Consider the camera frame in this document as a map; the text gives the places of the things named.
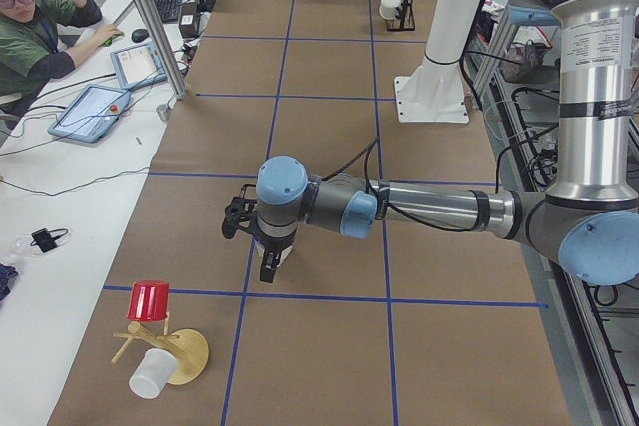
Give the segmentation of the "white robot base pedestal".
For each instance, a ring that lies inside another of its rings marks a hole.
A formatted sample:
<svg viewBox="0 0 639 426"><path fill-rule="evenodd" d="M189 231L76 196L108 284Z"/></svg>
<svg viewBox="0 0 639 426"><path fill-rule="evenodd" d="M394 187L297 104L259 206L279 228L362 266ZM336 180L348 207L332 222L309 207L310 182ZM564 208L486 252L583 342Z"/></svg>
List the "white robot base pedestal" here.
<svg viewBox="0 0 639 426"><path fill-rule="evenodd" d="M402 123L469 122L460 61L484 0L437 0L422 64L397 77L395 99Z"/></svg>

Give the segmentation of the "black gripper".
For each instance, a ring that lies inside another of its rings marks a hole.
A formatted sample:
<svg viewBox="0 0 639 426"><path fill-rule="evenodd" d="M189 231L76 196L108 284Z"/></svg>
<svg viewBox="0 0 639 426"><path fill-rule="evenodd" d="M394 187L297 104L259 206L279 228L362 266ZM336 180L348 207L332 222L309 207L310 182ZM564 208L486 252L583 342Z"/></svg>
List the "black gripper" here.
<svg viewBox="0 0 639 426"><path fill-rule="evenodd" d="M256 235L254 241L260 264L260 282L273 282L280 262L284 262L291 251L295 235L289 234L284 237L271 237L267 235Z"/></svg>

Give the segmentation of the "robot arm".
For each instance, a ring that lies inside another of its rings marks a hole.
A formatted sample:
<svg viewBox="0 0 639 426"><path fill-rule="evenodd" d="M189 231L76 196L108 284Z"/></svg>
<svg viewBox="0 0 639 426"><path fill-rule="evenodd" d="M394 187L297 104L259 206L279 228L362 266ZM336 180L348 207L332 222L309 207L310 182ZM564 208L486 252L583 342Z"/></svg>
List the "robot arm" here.
<svg viewBox="0 0 639 426"><path fill-rule="evenodd" d="M511 0L515 22L561 25L558 173L542 193L495 194L340 175L279 156L259 170L252 234L270 282L300 223L364 238L400 215L452 232L526 244L576 277L616 285L638 273L638 195L626 181L631 44L638 0Z"/></svg>

